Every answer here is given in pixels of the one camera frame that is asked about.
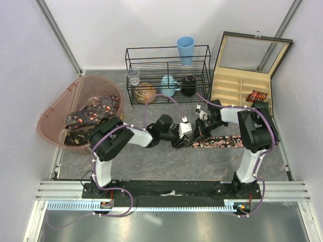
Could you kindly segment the black floral rose tie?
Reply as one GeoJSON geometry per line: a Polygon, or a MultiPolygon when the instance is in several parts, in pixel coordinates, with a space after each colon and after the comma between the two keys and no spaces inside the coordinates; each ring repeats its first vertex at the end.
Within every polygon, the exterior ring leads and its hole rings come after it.
{"type": "Polygon", "coordinates": [[[193,142],[191,148],[235,148],[244,147],[241,136],[219,136],[203,138],[201,141],[193,142]]]}

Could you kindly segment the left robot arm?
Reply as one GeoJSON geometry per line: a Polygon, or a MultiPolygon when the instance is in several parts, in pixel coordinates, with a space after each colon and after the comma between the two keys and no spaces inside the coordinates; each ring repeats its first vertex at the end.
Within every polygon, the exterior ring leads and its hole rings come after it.
{"type": "Polygon", "coordinates": [[[176,125],[169,115],[163,114],[155,123],[145,128],[128,125],[117,116],[108,119],[96,127],[89,138],[95,163],[92,174],[95,182],[93,192],[99,198],[109,196],[112,160],[127,144],[152,148],[160,141],[168,141],[171,142],[173,148],[185,147],[189,143],[187,136],[191,133],[192,125],[186,117],[183,117],[182,122],[176,125]]]}

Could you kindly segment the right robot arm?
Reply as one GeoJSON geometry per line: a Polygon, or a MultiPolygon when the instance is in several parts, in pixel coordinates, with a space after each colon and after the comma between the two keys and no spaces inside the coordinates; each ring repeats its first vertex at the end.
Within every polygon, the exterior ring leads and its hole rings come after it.
{"type": "Polygon", "coordinates": [[[208,102],[207,106],[209,113],[202,111],[200,104],[196,107],[197,120],[191,144],[206,143],[207,138],[211,137],[211,131],[218,127],[229,123],[239,125],[244,154],[240,167],[235,172],[233,180],[236,183],[231,185],[231,192],[236,198],[244,198],[249,193],[248,184],[256,180],[263,157],[280,141],[278,131],[265,105],[222,106],[217,99],[208,102]]]}

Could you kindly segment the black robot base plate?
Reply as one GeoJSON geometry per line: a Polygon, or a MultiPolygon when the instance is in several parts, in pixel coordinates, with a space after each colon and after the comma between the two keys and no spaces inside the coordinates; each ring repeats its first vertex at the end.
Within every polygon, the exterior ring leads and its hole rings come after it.
{"type": "Polygon", "coordinates": [[[135,208],[220,207],[224,200],[261,198],[257,182],[238,185],[236,182],[175,180],[113,180],[107,185],[113,191],[97,188],[94,181],[83,185],[83,199],[113,199],[116,207],[130,205],[128,190],[135,208]]]}

